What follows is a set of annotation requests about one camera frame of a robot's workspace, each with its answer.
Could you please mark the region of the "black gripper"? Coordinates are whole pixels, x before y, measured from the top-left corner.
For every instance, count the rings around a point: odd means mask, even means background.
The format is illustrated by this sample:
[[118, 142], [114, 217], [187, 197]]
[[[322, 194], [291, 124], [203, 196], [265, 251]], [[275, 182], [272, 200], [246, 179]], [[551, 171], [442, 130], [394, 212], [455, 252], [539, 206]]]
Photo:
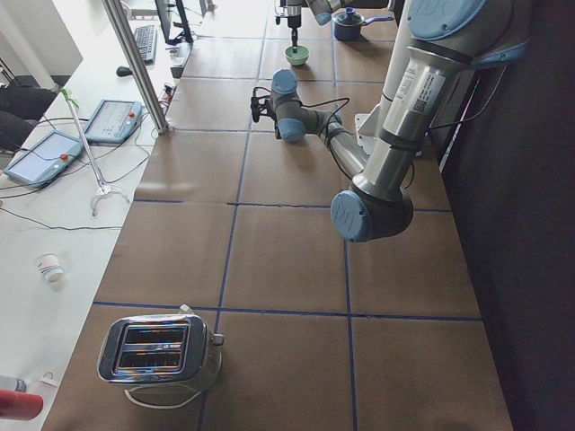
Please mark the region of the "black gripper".
[[[258, 91], [263, 90], [265, 94], [259, 95]], [[273, 118], [273, 107], [271, 104], [270, 91], [264, 87], [254, 87], [252, 89], [250, 109], [252, 121], [258, 123], [261, 117]]]
[[287, 26], [291, 29], [291, 49], [296, 53], [298, 46], [298, 31], [301, 27], [301, 9], [300, 4], [289, 4], [287, 6]]

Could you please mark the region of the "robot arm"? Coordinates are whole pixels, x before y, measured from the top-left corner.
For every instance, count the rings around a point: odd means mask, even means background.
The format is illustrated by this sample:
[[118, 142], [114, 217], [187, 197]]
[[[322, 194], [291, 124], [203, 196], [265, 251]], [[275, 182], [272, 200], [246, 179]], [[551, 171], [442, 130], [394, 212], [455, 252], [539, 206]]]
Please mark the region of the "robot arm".
[[314, 15], [319, 25], [326, 24], [337, 10], [344, 8], [351, 1], [347, 0], [280, 0], [276, 9], [276, 24], [279, 25], [282, 19], [287, 21], [287, 26], [291, 30], [291, 51], [296, 53], [298, 48], [298, 29], [302, 26], [302, 7], [306, 6]]
[[380, 102], [366, 118], [371, 136], [350, 133], [335, 113], [307, 108], [295, 74], [277, 71], [267, 95], [253, 95], [254, 120], [269, 117], [276, 136], [322, 139], [351, 183], [331, 204], [332, 223], [349, 242], [394, 236], [410, 224], [404, 177], [456, 78], [503, 66], [526, 51], [528, 1], [408, 1]]

